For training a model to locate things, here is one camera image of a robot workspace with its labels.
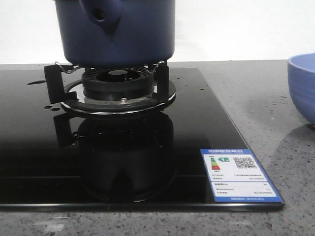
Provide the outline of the dark blue cooking pot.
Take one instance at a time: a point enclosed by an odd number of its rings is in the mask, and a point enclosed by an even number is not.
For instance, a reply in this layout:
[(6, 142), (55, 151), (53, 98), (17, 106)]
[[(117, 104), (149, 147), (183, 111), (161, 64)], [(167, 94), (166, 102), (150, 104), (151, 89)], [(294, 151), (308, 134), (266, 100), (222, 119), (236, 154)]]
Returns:
[(172, 57), (173, 0), (57, 0), (64, 56), (75, 65), (131, 67)]

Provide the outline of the light blue ribbed bowl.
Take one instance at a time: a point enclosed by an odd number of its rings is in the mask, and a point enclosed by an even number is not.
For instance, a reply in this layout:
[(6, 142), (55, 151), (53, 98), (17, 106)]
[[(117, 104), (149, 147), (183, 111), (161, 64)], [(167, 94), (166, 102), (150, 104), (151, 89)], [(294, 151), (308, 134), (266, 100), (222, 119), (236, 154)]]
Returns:
[(289, 93), (299, 113), (315, 124), (315, 54), (292, 56), (287, 62)]

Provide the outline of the black pot support grate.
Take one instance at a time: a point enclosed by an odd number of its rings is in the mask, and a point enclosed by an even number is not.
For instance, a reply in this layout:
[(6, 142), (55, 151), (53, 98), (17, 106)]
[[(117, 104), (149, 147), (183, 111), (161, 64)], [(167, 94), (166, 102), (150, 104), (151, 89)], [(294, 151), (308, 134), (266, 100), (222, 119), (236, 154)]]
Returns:
[[(98, 100), (86, 97), (81, 79), (64, 85), (62, 74), (71, 74), (80, 66), (61, 65), (55, 63), (44, 67), (45, 80), (50, 102), (59, 103), (62, 108), (76, 116), (119, 116), (125, 114), (143, 113), (162, 110), (168, 107), (176, 97), (175, 85), (170, 81), (170, 69), (165, 62), (160, 61), (147, 67), (139, 66), (154, 76), (154, 90), (135, 99), (122, 98), (118, 101)], [(95, 68), (86, 67), (84, 72)]]

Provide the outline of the blue white energy label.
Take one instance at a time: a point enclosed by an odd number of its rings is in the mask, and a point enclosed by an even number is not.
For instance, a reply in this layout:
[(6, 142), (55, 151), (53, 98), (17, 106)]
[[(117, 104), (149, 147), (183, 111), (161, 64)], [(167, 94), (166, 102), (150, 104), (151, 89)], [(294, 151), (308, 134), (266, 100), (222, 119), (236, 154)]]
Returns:
[(250, 149), (201, 149), (215, 202), (283, 203)]

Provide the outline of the black glass gas cooktop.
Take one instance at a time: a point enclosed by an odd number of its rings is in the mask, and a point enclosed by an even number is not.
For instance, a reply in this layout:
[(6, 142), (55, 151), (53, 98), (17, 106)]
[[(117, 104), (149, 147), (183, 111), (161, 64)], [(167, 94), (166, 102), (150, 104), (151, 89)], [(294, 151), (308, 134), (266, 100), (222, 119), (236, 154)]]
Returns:
[(198, 69), (170, 76), (165, 110), (92, 119), (50, 105), (42, 70), (1, 71), (1, 210), (282, 209), (215, 202), (200, 150), (250, 148)]

